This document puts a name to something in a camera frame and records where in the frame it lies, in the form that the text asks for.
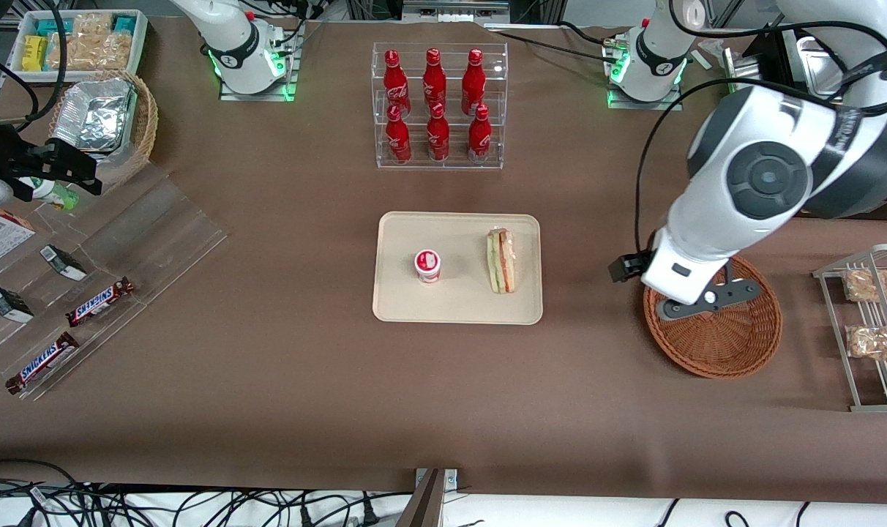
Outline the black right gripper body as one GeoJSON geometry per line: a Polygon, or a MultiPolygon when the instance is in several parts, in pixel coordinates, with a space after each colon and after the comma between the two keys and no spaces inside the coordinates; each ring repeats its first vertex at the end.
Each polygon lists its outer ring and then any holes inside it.
{"type": "Polygon", "coordinates": [[[22,178],[42,178],[47,146],[35,146],[9,124],[0,126],[0,200],[32,200],[34,187],[22,178]]]}

